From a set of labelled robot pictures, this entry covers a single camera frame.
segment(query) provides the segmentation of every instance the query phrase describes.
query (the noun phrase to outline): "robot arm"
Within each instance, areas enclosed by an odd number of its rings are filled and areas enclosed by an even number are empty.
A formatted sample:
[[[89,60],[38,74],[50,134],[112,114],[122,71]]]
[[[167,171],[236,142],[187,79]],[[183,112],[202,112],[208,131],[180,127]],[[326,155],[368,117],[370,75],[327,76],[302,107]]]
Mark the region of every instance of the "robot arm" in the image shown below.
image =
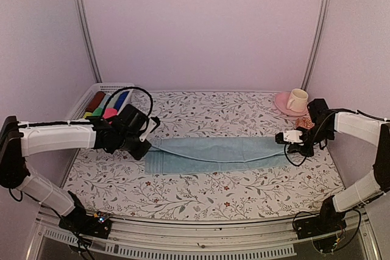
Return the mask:
[[[346,211],[351,210],[390,189],[390,123],[379,121],[345,109],[331,110],[325,100],[316,99],[308,104],[314,127],[310,130],[298,128],[276,135],[277,143],[289,144],[288,153],[299,152],[313,156],[313,145],[328,139],[333,140],[334,132],[345,133],[365,140],[375,146],[377,156],[373,169],[346,190],[329,197],[322,203],[315,226],[321,233],[338,230]],[[304,220],[297,221],[303,232],[307,228]]]
[[[132,105],[110,119],[89,117],[53,123],[18,122],[10,116],[0,133],[0,185],[17,189],[56,211],[60,227],[77,233],[108,237],[111,223],[88,216],[79,199],[53,185],[32,167],[25,157],[39,152],[62,149],[104,149],[128,151],[140,160],[151,147],[147,135],[160,124]]]

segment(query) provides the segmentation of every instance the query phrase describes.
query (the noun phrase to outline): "small pink object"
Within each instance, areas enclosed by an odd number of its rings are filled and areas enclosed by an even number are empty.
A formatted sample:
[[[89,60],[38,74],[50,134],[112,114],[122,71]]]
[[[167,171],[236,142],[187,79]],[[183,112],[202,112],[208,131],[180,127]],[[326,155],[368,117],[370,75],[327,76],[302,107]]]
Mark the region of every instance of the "small pink object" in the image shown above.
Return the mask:
[[[311,129],[314,127],[314,123],[311,121],[309,116],[300,117],[295,121],[295,127],[302,127],[305,129]]]
[[[275,106],[279,111],[281,111],[283,114],[286,114],[287,116],[291,116],[291,117],[301,117],[301,116],[305,116],[309,113],[307,108],[305,111],[300,112],[300,113],[287,109],[286,106],[287,106],[287,101],[288,101],[289,96],[290,96],[290,93],[287,91],[284,93],[278,93],[275,96]]]
[[[118,114],[117,109],[108,108],[108,109],[105,109],[103,118],[108,119],[108,118],[111,118],[112,116],[115,116],[116,114]]]

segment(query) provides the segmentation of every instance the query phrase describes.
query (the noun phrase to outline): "patterned table surface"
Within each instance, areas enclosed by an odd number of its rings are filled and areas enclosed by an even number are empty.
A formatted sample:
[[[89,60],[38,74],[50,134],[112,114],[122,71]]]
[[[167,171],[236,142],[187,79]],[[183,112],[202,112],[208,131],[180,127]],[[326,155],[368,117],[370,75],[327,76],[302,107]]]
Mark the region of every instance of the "patterned table surface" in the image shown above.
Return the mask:
[[[158,138],[272,136],[293,129],[272,93],[152,93]],[[147,111],[141,93],[132,103]],[[175,220],[238,220],[316,211],[342,181],[328,151],[300,167],[194,175],[147,175],[126,152],[81,150],[65,183],[86,208],[117,215]]]

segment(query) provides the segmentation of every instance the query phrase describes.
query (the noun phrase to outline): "blue towel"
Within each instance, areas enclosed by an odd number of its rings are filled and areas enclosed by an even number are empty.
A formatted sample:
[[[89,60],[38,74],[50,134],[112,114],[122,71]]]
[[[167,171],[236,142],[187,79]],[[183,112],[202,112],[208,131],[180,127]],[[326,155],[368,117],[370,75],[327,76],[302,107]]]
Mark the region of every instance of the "blue towel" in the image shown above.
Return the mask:
[[[273,137],[156,139],[145,156],[147,174],[194,174],[286,166]]]

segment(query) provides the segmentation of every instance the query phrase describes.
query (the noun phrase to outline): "white basket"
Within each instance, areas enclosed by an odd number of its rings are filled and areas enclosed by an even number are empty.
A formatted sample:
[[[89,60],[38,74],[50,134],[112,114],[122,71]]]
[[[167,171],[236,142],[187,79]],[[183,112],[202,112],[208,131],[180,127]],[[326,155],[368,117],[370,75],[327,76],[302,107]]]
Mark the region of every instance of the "white basket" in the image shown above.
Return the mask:
[[[88,91],[81,97],[81,99],[77,102],[77,104],[73,107],[73,109],[68,113],[66,119],[68,120],[76,120],[83,118],[85,114],[85,108],[92,101],[93,97],[98,91],[102,91],[105,94],[112,94],[116,90],[120,88],[124,88],[125,86],[134,86],[132,83],[95,83],[92,85]],[[129,94],[124,100],[121,108],[118,113],[123,110],[123,108],[130,103],[130,96],[133,90],[128,90]]]

